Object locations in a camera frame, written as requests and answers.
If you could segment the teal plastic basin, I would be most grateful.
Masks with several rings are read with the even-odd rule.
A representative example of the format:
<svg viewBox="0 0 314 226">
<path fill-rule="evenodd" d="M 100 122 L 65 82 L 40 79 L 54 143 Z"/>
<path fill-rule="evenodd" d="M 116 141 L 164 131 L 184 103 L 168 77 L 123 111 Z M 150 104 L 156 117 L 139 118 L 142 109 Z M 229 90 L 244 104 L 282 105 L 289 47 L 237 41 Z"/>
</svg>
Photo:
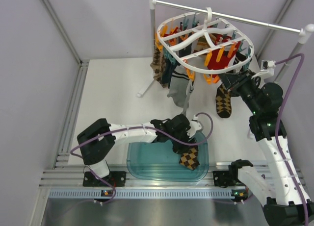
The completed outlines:
<svg viewBox="0 0 314 226">
<path fill-rule="evenodd" d="M 197 182 L 209 169 L 208 144 L 196 149 L 192 170 L 183 164 L 183 156 L 173 152 L 171 140 L 165 143 L 130 143 L 127 155 L 128 171 L 136 178 L 160 181 Z"/>
</svg>

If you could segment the white drying rack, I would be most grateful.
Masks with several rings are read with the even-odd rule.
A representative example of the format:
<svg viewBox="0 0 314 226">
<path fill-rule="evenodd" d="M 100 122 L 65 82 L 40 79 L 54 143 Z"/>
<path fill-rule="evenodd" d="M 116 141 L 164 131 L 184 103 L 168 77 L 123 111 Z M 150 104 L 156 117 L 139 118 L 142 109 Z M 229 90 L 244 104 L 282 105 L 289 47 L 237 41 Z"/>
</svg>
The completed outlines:
<svg viewBox="0 0 314 226">
<path fill-rule="evenodd" d="M 158 26 L 156 26 L 156 21 L 155 21 L 155 8 L 157 5 L 163 5 L 163 6 L 169 6 L 172 8 L 177 8 L 177 9 L 182 9 L 185 10 L 186 13 L 188 12 L 192 12 L 195 11 L 197 13 L 201 14 L 201 17 L 199 18 L 200 21 L 202 21 L 204 19 L 205 14 L 211 12 L 211 16 L 213 18 L 224 18 L 225 20 L 227 20 L 228 22 L 231 23 L 231 20 L 235 20 L 238 22 L 244 22 L 250 25 L 259 25 L 259 26 L 263 26 L 262 22 L 258 22 L 258 21 L 253 21 L 253 20 L 249 20 L 249 19 L 242 19 L 242 18 L 238 18 L 238 17 L 234 17 L 234 16 L 229 16 L 229 15 L 224 15 L 224 14 L 215 14 L 214 12 L 212 12 L 212 10 L 210 8 L 207 8 L 206 10 L 201 10 L 201 9 L 196 9 L 196 8 L 192 8 L 192 7 L 188 7 L 188 6 L 183 6 L 183 5 L 178 5 L 178 4 L 174 4 L 174 3 L 169 3 L 169 2 L 164 2 L 161 0 L 149 0 L 149 6 L 150 6 L 150 13 L 151 13 L 151 30 L 152 30 L 152 38 L 153 38 L 153 49 L 158 48 L 166 57 L 169 58 L 170 62 L 172 64 L 179 64 L 177 61 L 175 60 L 171 60 L 169 56 L 166 55 L 165 50 L 159 48 L 156 46 L 156 29 L 158 28 Z M 230 74 L 237 74 L 237 73 L 241 73 L 241 72 L 245 72 L 248 71 L 249 69 L 246 68 L 246 66 L 241 67 L 240 69 L 234 70 L 233 72 L 228 72 Z M 187 75 L 189 77 L 189 79 L 194 80 L 194 76 L 196 73 L 188 73 L 187 69 L 186 69 Z M 260 76 L 261 77 L 261 71 L 259 71 L 258 73 L 255 74 L 255 76 Z M 283 91 L 283 103 L 279 109 L 279 117 L 281 118 L 282 116 L 282 112 L 284 109 L 284 106 L 287 103 L 288 100 L 288 96 L 289 93 L 288 92 L 284 92 Z"/>
</svg>

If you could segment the brown argyle sock back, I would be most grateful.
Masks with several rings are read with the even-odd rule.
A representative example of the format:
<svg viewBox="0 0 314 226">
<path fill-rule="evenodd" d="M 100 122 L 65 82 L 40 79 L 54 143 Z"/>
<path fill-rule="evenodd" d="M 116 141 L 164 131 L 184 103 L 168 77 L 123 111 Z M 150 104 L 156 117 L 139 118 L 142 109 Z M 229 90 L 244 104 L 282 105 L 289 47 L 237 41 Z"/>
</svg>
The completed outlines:
<svg viewBox="0 0 314 226">
<path fill-rule="evenodd" d="M 197 146 L 190 148 L 187 152 L 183 153 L 180 157 L 179 164 L 188 168 L 189 170 L 196 170 L 200 165 L 198 160 L 199 149 Z"/>
</svg>

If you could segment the brown argyle sock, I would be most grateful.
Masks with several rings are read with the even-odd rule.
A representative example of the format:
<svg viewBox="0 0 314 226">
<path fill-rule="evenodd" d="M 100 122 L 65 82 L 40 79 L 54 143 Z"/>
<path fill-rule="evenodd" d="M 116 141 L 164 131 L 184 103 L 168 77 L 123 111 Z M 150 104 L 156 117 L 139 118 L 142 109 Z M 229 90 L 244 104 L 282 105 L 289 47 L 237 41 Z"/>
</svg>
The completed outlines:
<svg viewBox="0 0 314 226">
<path fill-rule="evenodd" d="M 196 170 L 200 165 L 198 160 L 199 149 L 197 146 L 190 148 L 187 152 L 183 153 L 180 157 L 179 164 L 188 168 L 189 170 Z"/>
<path fill-rule="evenodd" d="M 220 118 L 229 118 L 232 114 L 231 95 L 221 84 L 215 96 L 216 112 Z"/>
</svg>

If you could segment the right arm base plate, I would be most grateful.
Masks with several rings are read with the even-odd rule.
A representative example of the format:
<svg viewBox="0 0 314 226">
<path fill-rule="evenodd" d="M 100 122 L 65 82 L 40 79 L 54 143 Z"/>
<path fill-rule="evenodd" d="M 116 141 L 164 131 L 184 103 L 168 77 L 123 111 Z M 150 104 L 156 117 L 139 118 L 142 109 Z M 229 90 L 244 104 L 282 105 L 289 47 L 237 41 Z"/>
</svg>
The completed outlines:
<svg viewBox="0 0 314 226">
<path fill-rule="evenodd" d="M 240 182 L 236 181 L 229 171 L 213 171 L 213 181 L 216 187 L 227 188 L 232 186 L 241 185 Z"/>
</svg>

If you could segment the grey striped sock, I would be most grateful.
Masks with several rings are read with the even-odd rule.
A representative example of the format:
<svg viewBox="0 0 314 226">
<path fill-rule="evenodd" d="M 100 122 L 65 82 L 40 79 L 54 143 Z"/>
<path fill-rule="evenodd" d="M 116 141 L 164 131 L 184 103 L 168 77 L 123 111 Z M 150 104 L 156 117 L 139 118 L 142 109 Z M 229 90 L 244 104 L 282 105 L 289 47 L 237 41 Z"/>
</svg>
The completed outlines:
<svg viewBox="0 0 314 226">
<path fill-rule="evenodd" d="M 182 114 L 184 114 L 185 116 L 187 113 L 187 109 L 189 108 L 189 100 L 190 100 L 191 94 L 194 91 L 194 84 L 195 82 L 192 79 L 190 79 L 186 88 L 186 97 L 183 103 L 183 110 L 182 110 Z"/>
<path fill-rule="evenodd" d="M 169 93 L 167 96 L 172 98 L 174 104 L 183 108 L 186 99 L 186 90 L 189 84 L 189 77 L 184 67 L 178 66 L 172 73 Z"/>
</svg>

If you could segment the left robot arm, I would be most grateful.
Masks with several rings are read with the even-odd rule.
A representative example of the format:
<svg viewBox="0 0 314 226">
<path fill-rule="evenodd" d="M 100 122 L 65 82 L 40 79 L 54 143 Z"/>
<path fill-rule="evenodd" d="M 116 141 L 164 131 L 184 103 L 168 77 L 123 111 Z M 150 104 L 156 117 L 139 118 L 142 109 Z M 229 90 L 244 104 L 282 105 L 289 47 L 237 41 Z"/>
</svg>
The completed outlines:
<svg viewBox="0 0 314 226">
<path fill-rule="evenodd" d="M 184 114 L 139 125 L 110 124 L 101 118 L 82 131 L 77 141 L 84 164 L 94 172 L 94 180 L 99 185 L 107 185 L 111 174 L 105 158 L 114 146 L 170 140 L 174 152 L 180 153 L 196 142 L 193 136 L 201 130 L 202 125 L 197 118 L 189 120 Z"/>
</svg>

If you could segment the brown patterned hanging sock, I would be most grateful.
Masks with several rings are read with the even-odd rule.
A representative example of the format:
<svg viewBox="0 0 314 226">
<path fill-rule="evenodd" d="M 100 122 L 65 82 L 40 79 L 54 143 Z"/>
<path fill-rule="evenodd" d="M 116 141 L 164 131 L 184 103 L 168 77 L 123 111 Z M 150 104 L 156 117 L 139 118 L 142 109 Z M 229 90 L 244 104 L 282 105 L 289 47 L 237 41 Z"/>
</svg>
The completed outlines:
<svg viewBox="0 0 314 226">
<path fill-rule="evenodd" d="M 150 67 L 153 70 L 153 79 L 157 81 L 162 86 L 162 88 L 167 86 L 167 83 L 162 82 L 165 66 L 166 62 L 163 53 L 158 48 L 155 48 Z"/>
</svg>

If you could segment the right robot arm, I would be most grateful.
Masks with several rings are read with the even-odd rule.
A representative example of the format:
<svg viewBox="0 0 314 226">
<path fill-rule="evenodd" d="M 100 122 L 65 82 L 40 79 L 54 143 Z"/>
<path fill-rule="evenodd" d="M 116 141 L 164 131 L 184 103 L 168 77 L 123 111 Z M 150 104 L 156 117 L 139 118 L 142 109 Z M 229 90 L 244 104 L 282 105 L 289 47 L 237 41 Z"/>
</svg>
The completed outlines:
<svg viewBox="0 0 314 226">
<path fill-rule="evenodd" d="M 220 75 L 224 89 L 242 98 L 252 116 L 250 131 L 262 150 L 272 175 L 273 185 L 257 172 L 248 160 L 229 165 L 229 180 L 247 186 L 262 206 L 270 226 L 307 226 L 314 220 L 314 203 L 306 193 L 288 149 L 287 132 L 279 109 L 283 90 L 273 82 L 262 86 L 250 70 Z"/>
</svg>

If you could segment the brown argyle sock front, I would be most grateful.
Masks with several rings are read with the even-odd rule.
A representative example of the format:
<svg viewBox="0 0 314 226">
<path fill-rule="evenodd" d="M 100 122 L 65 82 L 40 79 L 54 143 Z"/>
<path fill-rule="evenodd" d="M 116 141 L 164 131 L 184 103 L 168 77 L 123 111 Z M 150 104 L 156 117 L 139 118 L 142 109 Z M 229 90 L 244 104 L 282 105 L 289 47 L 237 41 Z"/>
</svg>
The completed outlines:
<svg viewBox="0 0 314 226">
<path fill-rule="evenodd" d="M 231 95 L 221 84 L 215 96 L 216 112 L 220 118 L 229 118 L 232 114 Z"/>
</svg>

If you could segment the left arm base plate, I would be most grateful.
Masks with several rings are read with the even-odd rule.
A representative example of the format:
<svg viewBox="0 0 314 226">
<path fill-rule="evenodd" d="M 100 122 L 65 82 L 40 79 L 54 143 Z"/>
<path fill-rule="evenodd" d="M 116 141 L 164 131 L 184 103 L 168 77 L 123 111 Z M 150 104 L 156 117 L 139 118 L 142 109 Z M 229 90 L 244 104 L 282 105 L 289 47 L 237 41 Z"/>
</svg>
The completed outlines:
<svg viewBox="0 0 314 226">
<path fill-rule="evenodd" d="M 126 182 L 125 171 L 112 171 L 110 174 L 103 178 L 104 181 L 113 187 L 124 187 Z M 91 172 L 84 173 L 83 187 L 103 187 L 107 184 L 97 179 Z"/>
</svg>

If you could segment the white oval clip hanger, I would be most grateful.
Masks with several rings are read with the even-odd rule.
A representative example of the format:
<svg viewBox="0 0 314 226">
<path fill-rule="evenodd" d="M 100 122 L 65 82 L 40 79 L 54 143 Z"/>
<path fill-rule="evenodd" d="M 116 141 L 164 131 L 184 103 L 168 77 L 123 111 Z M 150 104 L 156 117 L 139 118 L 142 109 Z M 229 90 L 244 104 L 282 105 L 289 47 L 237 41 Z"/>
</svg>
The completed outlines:
<svg viewBox="0 0 314 226">
<path fill-rule="evenodd" d="M 162 22 L 156 29 L 156 46 L 188 73 L 219 75 L 250 64 L 253 42 L 224 18 L 211 12 L 184 13 Z"/>
</svg>

